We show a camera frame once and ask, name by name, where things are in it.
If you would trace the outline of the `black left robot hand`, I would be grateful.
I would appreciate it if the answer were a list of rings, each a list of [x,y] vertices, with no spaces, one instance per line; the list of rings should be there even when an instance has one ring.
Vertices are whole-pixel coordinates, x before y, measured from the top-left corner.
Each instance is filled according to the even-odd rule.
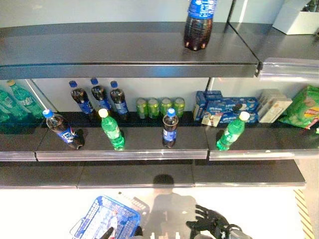
[[[112,239],[114,237],[114,232],[114,227],[110,227],[99,239]]]

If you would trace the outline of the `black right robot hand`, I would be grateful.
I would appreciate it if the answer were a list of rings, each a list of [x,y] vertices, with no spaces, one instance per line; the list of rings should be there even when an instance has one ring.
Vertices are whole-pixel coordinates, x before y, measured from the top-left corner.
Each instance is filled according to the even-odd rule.
[[[224,216],[198,204],[195,205],[195,214],[195,221],[186,221],[186,226],[191,230],[191,239],[202,231],[209,231],[216,239],[225,239],[228,236],[226,228],[229,223]]]

